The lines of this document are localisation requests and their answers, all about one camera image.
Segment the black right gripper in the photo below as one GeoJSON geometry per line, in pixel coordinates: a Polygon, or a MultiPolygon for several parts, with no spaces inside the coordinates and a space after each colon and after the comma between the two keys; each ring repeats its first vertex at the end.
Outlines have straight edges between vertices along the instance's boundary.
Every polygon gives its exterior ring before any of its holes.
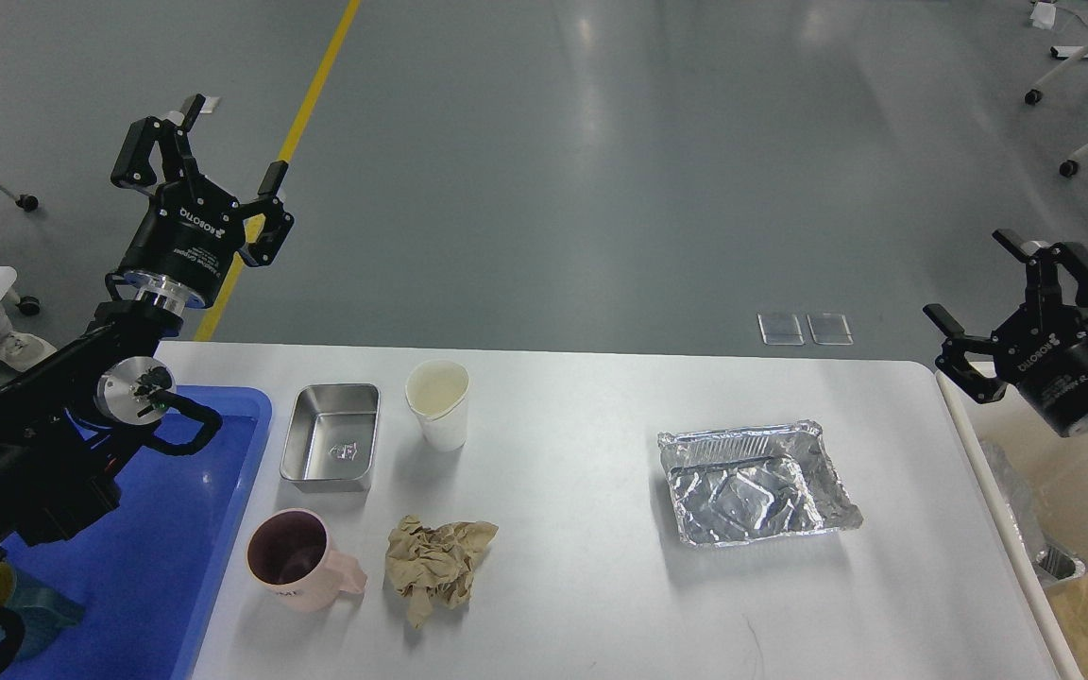
{"type": "Polygon", "coordinates": [[[1025,267],[1024,301],[993,337],[968,335],[940,304],[923,314],[943,335],[934,364],[980,404],[1005,396],[1007,383],[1060,436],[1088,432],[1088,248],[1079,242],[1033,242],[1013,228],[994,240],[1025,267]],[[985,376],[970,354],[994,357],[985,376]]]}

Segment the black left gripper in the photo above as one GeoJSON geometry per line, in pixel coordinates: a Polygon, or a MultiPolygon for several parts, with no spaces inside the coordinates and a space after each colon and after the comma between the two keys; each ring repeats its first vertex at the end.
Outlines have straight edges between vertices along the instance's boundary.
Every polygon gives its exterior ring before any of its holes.
{"type": "Polygon", "coordinates": [[[116,188],[147,195],[156,188],[118,272],[129,282],[140,275],[168,277],[190,289],[189,305],[197,309],[217,302],[236,250],[247,267],[271,265],[295,225],[279,195],[289,169],[286,161],[269,163],[258,194],[242,205],[214,182],[194,180],[202,173],[189,135],[206,103],[206,95],[194,94],[182,106],[178,122],[154,116],[135,121],[110,173],[116,188]],[[263,226],[245,237],[243,227],[254,218],[262,218],[263,226]]]}

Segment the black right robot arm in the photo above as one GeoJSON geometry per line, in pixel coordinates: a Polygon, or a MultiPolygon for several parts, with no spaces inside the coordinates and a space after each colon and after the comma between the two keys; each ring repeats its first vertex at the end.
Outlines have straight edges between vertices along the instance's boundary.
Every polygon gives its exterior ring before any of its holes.
{"type": "Polygon", "coordinates": [[[1088,249],[1013,228],[993,237],[1024,265],[1023,301],[986,335],[968,334],[943,305],[926,305],[943,336],[934,364],[978,404],[1014,388],[1058,436],[1088,434],[1088,249]]]}

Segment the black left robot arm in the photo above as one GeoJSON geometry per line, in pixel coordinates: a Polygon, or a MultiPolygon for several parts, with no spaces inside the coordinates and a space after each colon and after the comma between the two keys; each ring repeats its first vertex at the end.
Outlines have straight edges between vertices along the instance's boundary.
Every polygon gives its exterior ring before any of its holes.
{"type": "MultiPolygon", "coordinates": [[[[178,115],[129,125],[110,180],[147,210],[115,270],[109,298],[73,343],[0,386],[0,562],[3,542],[75,537],[118,508],[118,473],[138,452],[203,452],[223,426],[182,396],[156,351],[189,309],[217,304],[237,262],[271,265],[294,226],[280,189],[285,160],[242,201],[200,171],[190,134],[206,95],[178,115]]],[[[0,675],[25,642],[25,621],[0,605],[0,675]]]]}

